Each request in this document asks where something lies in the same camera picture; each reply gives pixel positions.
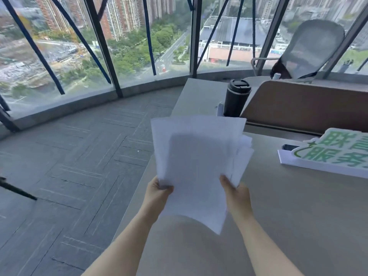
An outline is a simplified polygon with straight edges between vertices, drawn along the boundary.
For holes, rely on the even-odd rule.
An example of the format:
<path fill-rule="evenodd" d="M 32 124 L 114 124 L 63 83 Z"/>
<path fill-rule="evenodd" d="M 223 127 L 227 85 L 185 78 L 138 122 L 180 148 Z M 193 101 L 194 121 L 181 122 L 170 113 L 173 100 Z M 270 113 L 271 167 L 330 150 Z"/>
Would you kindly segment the person's right hand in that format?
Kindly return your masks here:
<path fill-rule="evenodd" d="M 235 194 L 225 194 L 227 208 L 236 224 L 253 217 L 250 191 L 248 187 L 240 183 Z"/>

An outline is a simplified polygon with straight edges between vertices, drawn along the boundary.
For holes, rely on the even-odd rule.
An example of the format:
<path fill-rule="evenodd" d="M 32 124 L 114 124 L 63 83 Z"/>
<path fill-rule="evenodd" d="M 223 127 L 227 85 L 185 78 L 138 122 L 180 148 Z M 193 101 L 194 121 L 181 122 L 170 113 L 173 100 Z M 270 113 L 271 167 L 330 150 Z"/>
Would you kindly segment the person's left hand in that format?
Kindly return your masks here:
<path fill-rule="evenodd" d="M 159 179 L 155 176 L 147 185 L 143 203 L 139 213 L 145 217 L 150 224 L 154 224 L 163 211 L 169 196 L 158 195 Z"/>

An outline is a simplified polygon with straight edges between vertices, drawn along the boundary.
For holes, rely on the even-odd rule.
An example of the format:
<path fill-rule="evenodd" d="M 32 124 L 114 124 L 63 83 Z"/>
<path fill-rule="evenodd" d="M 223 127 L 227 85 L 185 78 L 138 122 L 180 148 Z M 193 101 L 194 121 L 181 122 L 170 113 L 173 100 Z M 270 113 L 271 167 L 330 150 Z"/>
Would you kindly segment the stack of white paper sheets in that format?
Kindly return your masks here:
<path fill-rule="evenodd" d="M 244 118 L 220 116 L 151 120 L 158 179 L 174 187 L 162 215 L 186 216 L 221 233 L 227 206 L 219 177 L 237 187 L 254 153 L 245 124 Z"/>

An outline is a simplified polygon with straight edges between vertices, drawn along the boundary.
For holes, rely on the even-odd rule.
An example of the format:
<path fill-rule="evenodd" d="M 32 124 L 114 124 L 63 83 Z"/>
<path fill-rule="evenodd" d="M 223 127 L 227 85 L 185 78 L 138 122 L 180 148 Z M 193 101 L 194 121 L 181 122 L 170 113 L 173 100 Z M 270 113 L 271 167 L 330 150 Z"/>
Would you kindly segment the person's left forearm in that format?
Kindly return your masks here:
<path fill-rule="evenodd" d="M 136 276 L 149 232 L 159 215 L 152 209 L 140 209 L 81 276 Z"/>

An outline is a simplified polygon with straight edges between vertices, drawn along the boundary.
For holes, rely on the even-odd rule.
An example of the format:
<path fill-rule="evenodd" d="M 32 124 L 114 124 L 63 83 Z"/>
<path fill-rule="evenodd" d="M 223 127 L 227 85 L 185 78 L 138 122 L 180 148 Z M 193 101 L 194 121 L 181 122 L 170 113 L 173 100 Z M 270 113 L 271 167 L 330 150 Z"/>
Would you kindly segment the person's right forearm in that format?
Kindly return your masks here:
<path fill-rule="evenodd" d="M 256 276 L 304 276 L 255 219 L 252 212 L 231 212 Z"/>

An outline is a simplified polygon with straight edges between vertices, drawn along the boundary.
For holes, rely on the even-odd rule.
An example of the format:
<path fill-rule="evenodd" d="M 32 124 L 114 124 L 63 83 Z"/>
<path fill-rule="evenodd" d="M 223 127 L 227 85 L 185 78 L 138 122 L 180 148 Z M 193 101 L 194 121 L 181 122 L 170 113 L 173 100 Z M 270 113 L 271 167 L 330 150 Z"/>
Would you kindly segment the black travel mug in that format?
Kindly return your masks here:
<path fill-rule="evenodd" d="M 223 115 L 240 117 L 251 93 L 251 86 L 245 79 L 232 79 L 227 86 Z"/>

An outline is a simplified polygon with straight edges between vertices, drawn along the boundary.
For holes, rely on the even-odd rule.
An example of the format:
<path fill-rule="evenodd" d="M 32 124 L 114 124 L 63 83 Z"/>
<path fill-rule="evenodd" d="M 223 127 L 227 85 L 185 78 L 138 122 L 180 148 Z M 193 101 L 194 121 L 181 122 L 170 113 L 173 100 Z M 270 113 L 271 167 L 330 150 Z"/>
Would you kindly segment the white and green sign board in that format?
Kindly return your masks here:
<path fill-rule="evenodd" d="M 281 164 L 368 179 L 368 133 L 329 128 L 292 150 L 278 150 Z"/>

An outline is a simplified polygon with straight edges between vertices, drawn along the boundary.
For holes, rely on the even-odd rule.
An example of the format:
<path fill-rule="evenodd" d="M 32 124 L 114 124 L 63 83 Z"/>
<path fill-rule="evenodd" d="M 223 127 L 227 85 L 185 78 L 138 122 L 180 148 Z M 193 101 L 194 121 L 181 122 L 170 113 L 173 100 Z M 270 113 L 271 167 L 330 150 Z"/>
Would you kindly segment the brown desk divider panel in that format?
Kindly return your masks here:
<path fill-rule="evenodd" d="M 329 128 L 368 133 L 368 88 L 266 81 L 241 114 L 248 124 L 322 135 Z"/>

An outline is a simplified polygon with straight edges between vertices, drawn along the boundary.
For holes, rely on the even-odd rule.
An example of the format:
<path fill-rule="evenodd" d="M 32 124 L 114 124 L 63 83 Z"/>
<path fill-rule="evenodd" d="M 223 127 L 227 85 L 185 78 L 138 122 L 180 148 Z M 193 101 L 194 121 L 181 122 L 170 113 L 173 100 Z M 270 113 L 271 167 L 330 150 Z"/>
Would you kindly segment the dark bag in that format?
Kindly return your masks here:
<path fill-rule="evenodd" d="M 282 59 L 278 59 L 277 62 L 271 69 L 270 78 L 273 78 L 276 73 L 280 74 L 280 79 L 291 79 L 291 75 L 286 69 L 285 65 L 282 62 Z"/>

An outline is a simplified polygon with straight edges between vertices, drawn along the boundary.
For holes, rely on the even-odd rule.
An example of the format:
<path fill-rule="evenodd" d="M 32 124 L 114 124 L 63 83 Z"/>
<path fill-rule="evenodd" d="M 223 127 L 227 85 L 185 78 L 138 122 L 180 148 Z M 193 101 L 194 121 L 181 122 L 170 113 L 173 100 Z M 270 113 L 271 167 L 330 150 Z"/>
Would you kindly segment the black tripod leg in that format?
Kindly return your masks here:
<path fill-rule="evenodd" d="M 18 194 L 18 195 L 21 195 L 21 196 L 24 196 L 26 198 L 29 198 L 29 199 L 32 199 L 32 200 L 37 200 L 37 197 L 35 197 L 34 195 L 31 195 L 29 193 L 27 193 L 26 191 L 14 186 L 14 185 L 11 185 L 7 182 L 7 179 L 5 177 L 2 177 L 0 176 L 0 187 L 6 189 L 6 190 L 9 190 L 15 194 Z"/>

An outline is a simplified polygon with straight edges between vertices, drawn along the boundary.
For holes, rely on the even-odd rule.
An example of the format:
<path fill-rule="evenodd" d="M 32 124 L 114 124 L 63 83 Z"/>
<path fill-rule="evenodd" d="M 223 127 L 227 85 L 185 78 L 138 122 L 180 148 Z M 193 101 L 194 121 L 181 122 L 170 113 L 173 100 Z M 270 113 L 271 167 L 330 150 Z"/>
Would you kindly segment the grey mesh office chair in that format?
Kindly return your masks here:
<path fill-rule="evenodd" d="M 310 82 L 332 58 L 345 38 L 342 25 L 329 20 L 312 19 L 302 22 L 279 58 L 253 58 L 251 66 L 255 76 L 255 61 L 282 59 L 293 82 Z"/>

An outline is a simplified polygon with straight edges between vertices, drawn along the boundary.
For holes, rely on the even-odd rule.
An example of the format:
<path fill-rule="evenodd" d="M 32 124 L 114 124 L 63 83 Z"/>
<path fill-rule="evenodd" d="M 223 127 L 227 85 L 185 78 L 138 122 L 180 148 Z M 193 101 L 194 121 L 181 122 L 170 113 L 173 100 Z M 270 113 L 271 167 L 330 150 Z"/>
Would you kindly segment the dark steel window frame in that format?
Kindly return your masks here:
<path fill-rule="evenodd" d="M 124 97 L 130 97 L 134 96 L 143 92 L 147 92 L 148 90 L 156 90 L 160 87 L 171 87 L 171 86 L 179 86 L 183 84 L 185 78 L 207 78 L 210 80 L 218 80 L 222 78 L 223 81 L 225 79 L 230 79 L 230 75 L 243 75 L 250 74 L 250 69 L 245 68 L 229 68 L 230 61 L 231 61 L 231 55 L 234 53 L 234 43 L 236 41 L 236 35 L 239 28 L 240 23 L 240 5 L 239 5 L 239 12 L 238 16 L 236 18 L 236 25 L 233 29 L 233 33 L 235 35 L 231 34 L 232 38 L 230 40 L 230 49 L 228 52 L 228 57 L 226 57 L 226 67 L 223 69 L 215 69 L 213 72 L 206 71 L 206 72 L 198 72 L 198 68 L 200 67 L 201 62 L 204 60 L 204 55 L 206 51 L 209 50 L 210 40 L 212 40 L 216 29 L 219 26 L 219 23 L 221 22 L 221 18 L 223 17 L 223 13 L 226 9 L 226 6 L 229 2 L 229 0 L 225 0 L 222 3 L 223 8 L 220 9 L 218 20 L 215 21 L 213 32 L 210 33 L 210 36 L 208 40 L 206 41 L 206 44 L 204 46 L 204 49 L 200 53 L 200 34 L 203 32 L 202 30 L 205 28 L 205 21 L 200 21 L 203 17 L 202 14 L 200 14 L 200 10 L 203 7 L 203 0 L 187 0 L 189 10 L 191 12 L 191 25 L 189 26 L 189 32 L 191 34 L 190 38 L 190 63 L 189 63 L 189 71 L 186 75 L 179 75 L 179 76 L 164 76 L 163 78 L 159 78 L 159 71 L 158 68 L 154 70 L 154 67 L 158 67 L 156 65 L 157 60 L 154 61 L 154 53 L 152 48 L 152 37 L 153 32 L 150 30 L 150 19 L 149 19 L 149 9 L 148 9 L 148 0 L 142 0 L 142 6 L 143 6 L 143 12 L 144 12 L 144 21 L 145 24 L 143 24 L 143 27 L 145 28 L 144 33 L 146 38 L 142 39 L 142 42 L 148 40 L 147 43 L 147 50 L 149 52 L 149 60 L 146 64 L 143 62 L 143 67 L 141 69 L 141 72 L 138 72 L 137 76 L 140 76 L 144 73 L 144 71 L 152 72 L 153 78 L 149 81 L 143 81 L 142 83 L 138 83 L 138 79 L 136 79 L 135 84 L 129 84 L 126 81 L 120 81 L 120 74 L 118 75 L 117 71 L 117 65 L 115 61 L 112 59 L 111 54 L 113 49 L 110 50 L 108 46 L 108 42 L 105 38 L 105 35 L 103 33 L 103 28 L 101 25 L 101 21 L 104 18 L 103 14 L 104 11 L 108 8 L 108 0 L 102 0 L 101 6 L 99 8 L 99 11 L 97 12 L 95 8 L 95 3 L 92 0 L 83 0 L 84 5 L 86 6 L 86 11 L 88 13 L 88 17 L 90 18 L 91 27 L 93 28 L 94 35 L 97 39 L 97 52 L 100 52 L 104 64 L 102 64 L 101 60 L 99 60 L 99 57 L 97 54 L 92 50 L 92 47 L 87 47 L 88 41 L 86 41 L 85 37 L 79 30 L 77 29 L 77 26 L 75 23 L 72 23 L 72 18 L 67 13 L 67 10 L 63 7 L 61 9 L 62 4 L 60 0 L 50 0 L 51 4 L 56 7 L 58 10 L 58 13 L 62 15 L 63 18 L 65 18 L 66 22 L 69 24 L 72 32 L 76 35 L 78 39 L 80 39 L 81 43 L 76 44 L 76 48 L 85 48 L 87 55 L 90 55 L 92 58 L 94 64 L 96 64 L 96 67 L 98 68 L 99 72 L 101 73 L 103 79 L 99 79 L 99 81 L 106 81 L 106 83 L 109 85 L 108 87 L 101 88 L 101 89 L 95 89 L 92 91 L 91 94 L 80 94 L 78 97 L 74 98 L 74 96 L 67 94 L 67 88 L 64 87 L 64 84 L 61 83 L 60 75 L 57 75 L 54 72 L 53 67 L 51 66 L 51 63 L 47 61 L 47 59 L 44 56 L 43 51 L 40 50 L 38 44 L 36 43 L 36 40 L 33 36 L 33 34 L 30 33 L 29 29 L 25 26 L 23 20 L 19 16 L 18 12 L 15 10 L 14 6 L 10 2 L 10 0 L 1 0 L 1 2 L 4 3 L 4 6 L 6 10 L 10 10 L 8 13 L 13 18 L 13 21 L 16 23 L 16 26 L 19 28 L 19 30 L 22 32 L 23 37 L 25 38 L 26 43 L 30 46 L 30 49 L 34 53 L 34 55 L 37 57 L 37 59 L 40 61 L 40 65 L 45 69 L 44 72 L 41 73 L 35 73 L 34 75 L 44 75 L 46 74 L 50 76 L 50 79 L 52 80 L 54 84 L 54 88 L 57 89 L 57 92 L 59 93 L 59 96 L 61 97 L 61 100 L 57 100 L 56 102 L 46 102 L 40 103 L 34 105 L 31 110 L 27 112 L 20 112 L 24 115 L 15 116 L 12 114 L 18 114 L 17 112 L 13 110 L 12 107 L 10 107 L 10 103 L 5 100 L 5 98 L 0 93 L 0 128 L 4 127 L 4 130 L 7 130 L 9 132 L 18 132 L 21 131 L 21 125 L 22 128 L 30 128 L 32 126 L 47 122 L 52 119 L 56 119 L 57 117 L 62 117 L 64 115 L 67 115 L 71 112 L 77 112 L 82 109 L 91 107 L 93 105 L 99 105 L 103 102 L 106 102 L 108 100 L 114 100 L 117 98 L 123 99 Z M 262 43 L 262 47 L 260 50 L 260 55 L 269 55 L 271 51 L 271 47 L 274 43 L 274 39 L 276 38 L 277 31 L 281 23 L 283 21 L 283 18 L 285 16 L 285 13 L 288 10 L 292 10 L 296 5 L 294 4 L 297 2 L 297 4 L 300 6 L 304 5 L 305 7 L 308 7 L 309 3 L 311 4 L 318 4 L 322 6 L 322 8 L 332 8 L 332 2 L 333 0 L 278 0 L 277 6 L 274 9 L 273 19 L 270 20 L 269 23 L 269 29 L 268 32 L 264 38 L 264 41 Z M 335 65 L 338 63 L 338 59 L 341 59 L 343 56 L 343 53 L 347 50 L 348 45 L 353 43 L 353 40 L 358 36 L 358 32 L 361 32 L 363 29 L 363 26 L 366 24 L 365 21 L 368 21 L 368 3 L 365 4 L 364 7 L 361 7 L 361 11 L 359 14 L 356 15 L 356 19 L 353 23 L 351 23 L 351 27 L 346 33 L 346 39 L 343 40 L 342 43 L 342 51 L 340 52 L 339 49 L 336 51 L 332 59 L 327 62 L 327 66 L 323 68 L 323 72 L 326 72 L 324 77 L 328 77 L 328 75 L 332 72 L 332 67 L 335 67 Z"/>

